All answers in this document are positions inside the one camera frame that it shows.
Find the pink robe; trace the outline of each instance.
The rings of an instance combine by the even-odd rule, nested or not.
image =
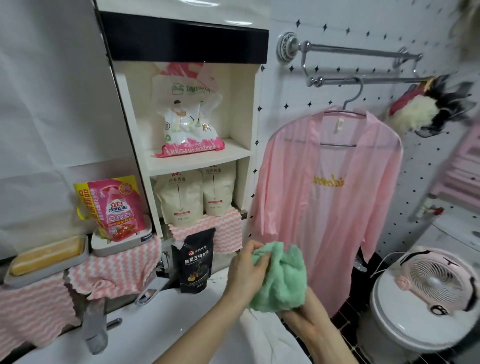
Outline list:
[[[359,247],[366,261],[375,251],[402,151],[398,135],[370,113],[322,111],[268,141],[252,204],[254,237],[302,250],[308,284],[330,316],[348,298]]]

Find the pink and white wavy rag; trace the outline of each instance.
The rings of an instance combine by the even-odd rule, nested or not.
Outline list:
[[[78,293],[90,294],[89,300],[140,293],[161,254],[162,243],[154,235],[151,241],[117,254],[91,255],[70,268],[68,278]]]
[[[214,253],[232,253],[242,248],[241,215],[233,207],[229,208],[224,216],[204,215],[196,224],[187,228],[176,228],[173,225],[169,227],[178,249],[183,246],[183,241],[188,235],[211,228],[216,228],[213,237]]]
[[[24,342],[47,346],[70,324],[77,326],[63,272],[28,286],[0,287],[0,361]]]

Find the green towel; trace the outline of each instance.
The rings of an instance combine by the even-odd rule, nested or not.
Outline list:
[[[253,252],[256,264],[265,253],[272,252],[270,266],[262,288],[255,294],[249,308],[260,312],[279,312],[305,303],[307,269],[300,249],[291,245],[283,252],[282,242],[268,243]]]

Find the white loofah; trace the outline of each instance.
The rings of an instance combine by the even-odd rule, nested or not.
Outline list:
[[[436,100],[431,97],[415,96],[392,116],[388,116],[387,112],[384,122],[402,138],[406,132],[418,130],[432,123],[432,119],[439,112],[435,102]]]

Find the black tile floor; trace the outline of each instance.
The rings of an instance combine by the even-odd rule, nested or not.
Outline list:
[[[369,307],[370,292],[372,291],[373,284],[375,283],[376,278],[378,278],[380,274],[376,274],[375,277],[373,277],[372,279],[369,277],[378,267],[381,260],[382,259],[377,254],[375,254],[368,264],[367,273],[362,273],[356,269],[352,271],[350,296],[344,303],[344,305],[340,308],[338,313],[332,318],[333,324],[338,330],[340,330],[340,333],[342,334],[345,343],[347,343],[353,355],[355,356],[355,358],[357,358],[359,364],[374,364],[370,363],[368,359],[363,356],[360,349],[358,348],[356,331],[359,323],[359,317]],[[383,264],[383,267],[380,267],[380,269],[385,268],[387,268],[386,264]],[[305,344],[301,341],[301,339],[297,337],[285,323],[283,323],[283,325],[292,335],[295,336],[295,339],[298,341],[300,346],[308,355],[309,359],[312,360],[312,357],[308,353],[308,350]],[[454,355],[455,351],[453,349],[447,349],[439,353],[424,354],[414,363],[410,364],[452,364],[453,362],[451,361],[451,358]]]

